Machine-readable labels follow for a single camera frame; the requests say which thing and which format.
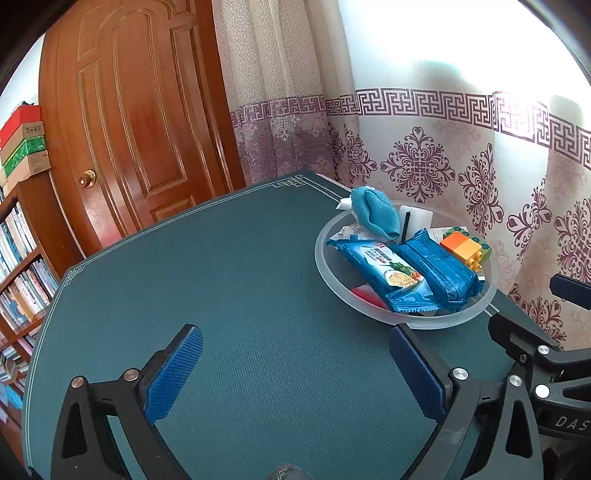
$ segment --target curtain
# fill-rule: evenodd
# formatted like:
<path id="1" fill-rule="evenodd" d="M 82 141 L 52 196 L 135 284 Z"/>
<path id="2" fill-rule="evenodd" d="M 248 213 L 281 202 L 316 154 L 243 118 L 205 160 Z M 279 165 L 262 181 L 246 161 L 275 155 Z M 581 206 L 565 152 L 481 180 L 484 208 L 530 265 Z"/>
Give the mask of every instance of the curtain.
<path id="1" fill-rule="evenodd" d="M 213 0 L 217 45 L 247 184 L 306 167 L 335 176 L 303 0 Z"/>
<path id="2" fill-rule="evenodd" d="M 302 167 L 439 208 L 567 349 L 591 314 L 591 86 L 518 0 L 214 0 L 248 183 Z"/>
<path id="3" fill-rule="evenodd" d="M 498 287 L 590 347 L 590 313 L 548 287 L 591 281 L 591 86 L 565 46 L 517 0 L 307 8 L 338 179 L 463 219 Z"/>

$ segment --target blue gripper pad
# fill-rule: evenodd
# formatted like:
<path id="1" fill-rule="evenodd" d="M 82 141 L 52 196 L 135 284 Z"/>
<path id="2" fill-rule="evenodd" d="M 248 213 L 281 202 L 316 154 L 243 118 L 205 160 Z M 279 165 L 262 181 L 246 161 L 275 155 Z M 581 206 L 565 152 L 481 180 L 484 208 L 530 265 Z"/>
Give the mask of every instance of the blue gripper pad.
<path id="1" fill-rule="evenodd" d="M 390 330 L 389 350 L 423 415 L 441 423 L 447 416 L 445 390 L 398 326 Z"/>
<path id="2" fill-rule="evenodd" d="M 203 336 L 199 328 L 193 327 L 166 359 L 146 390 L 144 413 L 152 425 L 169 414 L 201 352 Z"/>

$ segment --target bookshelf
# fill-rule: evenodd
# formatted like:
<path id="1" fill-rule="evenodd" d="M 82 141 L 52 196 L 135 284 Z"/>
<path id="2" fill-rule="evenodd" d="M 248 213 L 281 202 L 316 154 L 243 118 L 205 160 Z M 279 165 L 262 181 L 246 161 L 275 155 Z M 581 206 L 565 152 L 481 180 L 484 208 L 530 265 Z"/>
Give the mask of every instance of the bookshelf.
<path id="1" fill-rule="evenodd" d="M 0 382 L 11 395 L 22 399 L 48 306 L 66 270 L 81 260 L 49 171 L 18 183 L 0 202 Z M 7 417 L 0 432 L 19 436 L 20 409 L 0 408 Z M 13 443 L 22 459 L 20 441 Z"/>

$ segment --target dark green tablecloth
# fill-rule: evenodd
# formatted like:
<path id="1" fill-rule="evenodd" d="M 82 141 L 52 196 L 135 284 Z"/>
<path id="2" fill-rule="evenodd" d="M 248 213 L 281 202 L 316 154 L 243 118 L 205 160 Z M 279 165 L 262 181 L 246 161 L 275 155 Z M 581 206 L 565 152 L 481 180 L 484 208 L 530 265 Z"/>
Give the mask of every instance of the dark green tablecloth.
<path id="1" fill-rule="evenodd" d="M 389 326 L 344 304 L 316 269 L 314 241 L 344 195 L 299 172 L 202 204 L 72 268 L 31 363 L 28 464 L 50 478 L 56 422 L 74 376 L 117 378 L 194 323 L 203 355 L 157 422 L 193 478 L 262 480 L 282 463 L 317 480 L 398 478 L 434 423 L 388 353 Z M 501 294 L 493 304 L 524 316 Z M 418 334 L 450 365 L 500 380 L 511 361 L 487 322 L 482 313 Z M 131 473 L 143 478 L 120 424 L 112 424 Z"/>

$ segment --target blue towel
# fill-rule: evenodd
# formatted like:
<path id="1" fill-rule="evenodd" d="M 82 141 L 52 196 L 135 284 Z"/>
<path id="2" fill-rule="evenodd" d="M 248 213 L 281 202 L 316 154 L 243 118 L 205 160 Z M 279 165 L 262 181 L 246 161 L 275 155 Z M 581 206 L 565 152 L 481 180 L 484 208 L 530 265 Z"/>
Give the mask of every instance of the blue towel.
<path id="1" fill-rule="evenodd" d="M 400 236 L 400 217 L 383 192 L 359 187 L 351 192 L 351 202 L 359 223 L 365 228 L 388 240 Z"/>

